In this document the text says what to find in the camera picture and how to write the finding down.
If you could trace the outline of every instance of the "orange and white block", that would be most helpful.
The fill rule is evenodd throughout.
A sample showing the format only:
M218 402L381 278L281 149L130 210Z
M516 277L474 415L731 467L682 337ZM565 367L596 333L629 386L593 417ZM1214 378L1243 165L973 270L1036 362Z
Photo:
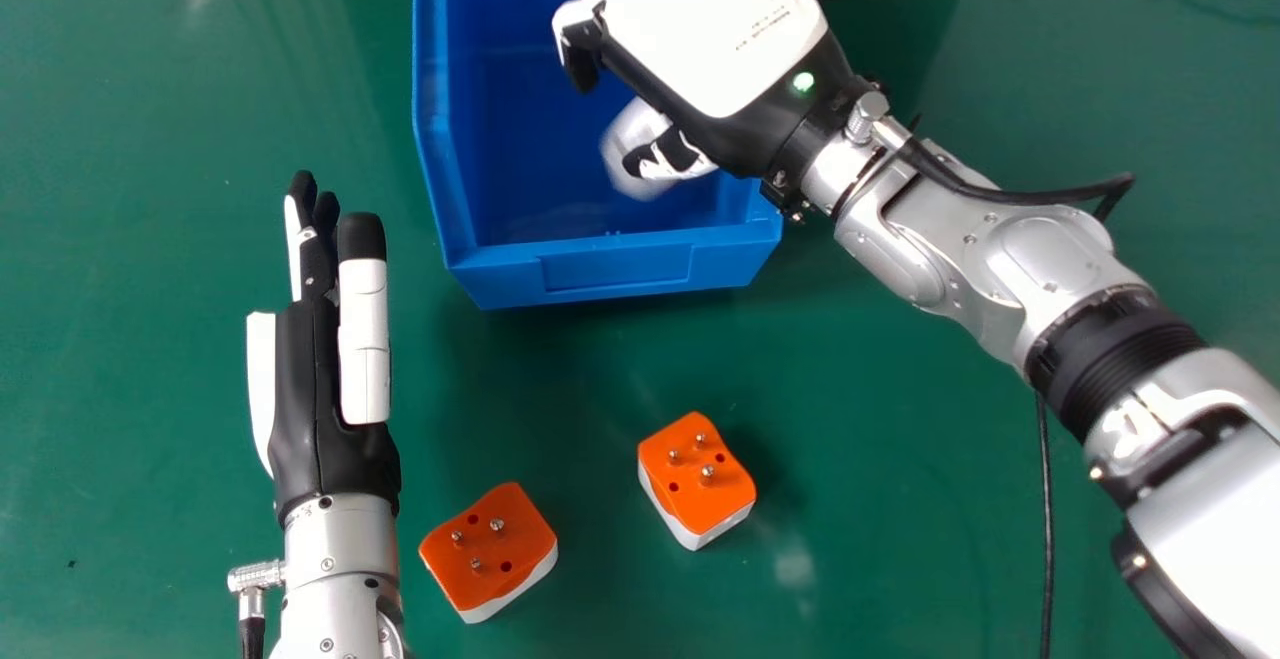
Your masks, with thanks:
M755 507L751 475L698 412L640 441L637 454L640 486L690 552L741 523Z
M468 624L484 622L545 577L559 548L517 482L503 482L435 527L417 553Z

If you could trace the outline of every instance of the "blue storage box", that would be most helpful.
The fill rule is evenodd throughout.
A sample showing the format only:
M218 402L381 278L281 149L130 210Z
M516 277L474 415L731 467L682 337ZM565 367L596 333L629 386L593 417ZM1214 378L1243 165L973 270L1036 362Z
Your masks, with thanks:
M644 203L599 156L632 97L580 95L552 15L566 0L413 0L413 131L448 269L480 308L741 287L782 234L727 173Z

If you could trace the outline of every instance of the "green indicator light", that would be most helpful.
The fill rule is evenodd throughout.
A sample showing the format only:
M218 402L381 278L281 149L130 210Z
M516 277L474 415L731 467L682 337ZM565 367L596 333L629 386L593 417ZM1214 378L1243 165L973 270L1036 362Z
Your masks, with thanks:
M809 90L813 90L813 74L809 74L809 72L805 70L801 70L800 74L796 74L791 79L792 88L800 91L800 93L808 93Z

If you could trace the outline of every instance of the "green table surface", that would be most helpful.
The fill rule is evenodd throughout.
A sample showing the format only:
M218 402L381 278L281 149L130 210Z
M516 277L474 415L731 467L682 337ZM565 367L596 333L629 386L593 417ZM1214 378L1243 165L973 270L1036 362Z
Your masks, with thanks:
M392 250L407 632L420 656L1034 654L1032 395L823 221L753 287L481 314L442 266L410 0L0 0L0 655L234 655L225 571L275 557L243 314L288 294L307 166ZM900 113L1009 188L1139 175L1124 261L1280 376L1280 0L833 0ZM584 147L591 152L594 147ZM759 503L676 545L635 444L687 409ZM1056 656L1171 656L1053 427ZM421 536L520 481L552 575L463 626Z

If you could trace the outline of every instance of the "robotic arm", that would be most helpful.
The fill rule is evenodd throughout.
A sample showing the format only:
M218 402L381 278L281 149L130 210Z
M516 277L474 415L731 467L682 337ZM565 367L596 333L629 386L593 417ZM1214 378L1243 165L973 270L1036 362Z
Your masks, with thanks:
M261 659L264 594L285 590L273 659L402 659L387 238L375 214L298 171L284 197L293 302L246 321L253 441L275 482L284 562L232 569L243 659Z
M1280 393L1210 348L1116 261L1100 218L1129 179L1007 193L897 122L817 0L571 0L553 20L581 91L636 91L605 131L648 200L723 168L785 216L826 214L895 294L960 322L1082 441L1125 513L1120 575L1183 653L1280 656ZM1102 198L1096 216L1071 207Z

